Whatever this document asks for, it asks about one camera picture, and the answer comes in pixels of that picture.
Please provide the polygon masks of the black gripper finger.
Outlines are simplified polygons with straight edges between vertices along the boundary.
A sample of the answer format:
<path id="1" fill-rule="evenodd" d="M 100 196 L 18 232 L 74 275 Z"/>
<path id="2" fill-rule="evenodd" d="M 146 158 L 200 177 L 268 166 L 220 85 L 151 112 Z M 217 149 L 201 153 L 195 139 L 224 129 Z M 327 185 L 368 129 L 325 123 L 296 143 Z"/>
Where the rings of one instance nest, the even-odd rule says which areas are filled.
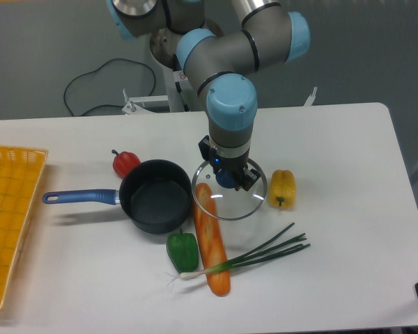
<path id="1" fill-rule="evenodd" d="M 255 169 L 243 168 L 233 173 L 234 189 L 248 191 L 259 180 L 259 172 Z"/>

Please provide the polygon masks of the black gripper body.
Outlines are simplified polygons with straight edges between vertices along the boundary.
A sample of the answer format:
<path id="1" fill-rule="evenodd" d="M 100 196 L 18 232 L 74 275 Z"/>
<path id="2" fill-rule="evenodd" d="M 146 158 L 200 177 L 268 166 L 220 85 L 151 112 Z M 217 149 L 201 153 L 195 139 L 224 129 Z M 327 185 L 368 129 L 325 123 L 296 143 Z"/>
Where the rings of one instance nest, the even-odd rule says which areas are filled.
<path id="1" fill-rule="evenodd" d="M 198 144 L 201 156 L 211 166 L 214 174 L 225 171 L 235 180 L 244 174 L 249 158 L 251 141 L 236 148 L 226 148 L 214 142 L 209 136 L 203 137 Z"/>

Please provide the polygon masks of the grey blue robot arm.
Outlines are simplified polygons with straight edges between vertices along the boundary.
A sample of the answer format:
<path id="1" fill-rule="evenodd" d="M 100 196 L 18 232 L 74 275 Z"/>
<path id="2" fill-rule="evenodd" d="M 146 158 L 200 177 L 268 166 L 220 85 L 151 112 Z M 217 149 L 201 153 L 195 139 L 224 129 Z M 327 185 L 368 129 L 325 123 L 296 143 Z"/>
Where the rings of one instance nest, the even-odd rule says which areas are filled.
<path id="1" fill-rule="evenodd" d="M 221 186 L 249 190 L 261 173 L 248 160 L 258 108 L 248 75 L 304 55 L 311 42 L 306 19 L 278 1 L 234 1 L 241 28 L 219 37 L 206 25 L 202 1 L 109 1 L 107 6 L 124 37 L 162 29 L 178 36 L 172 54 L 208 117 L 201 156 Z"/>

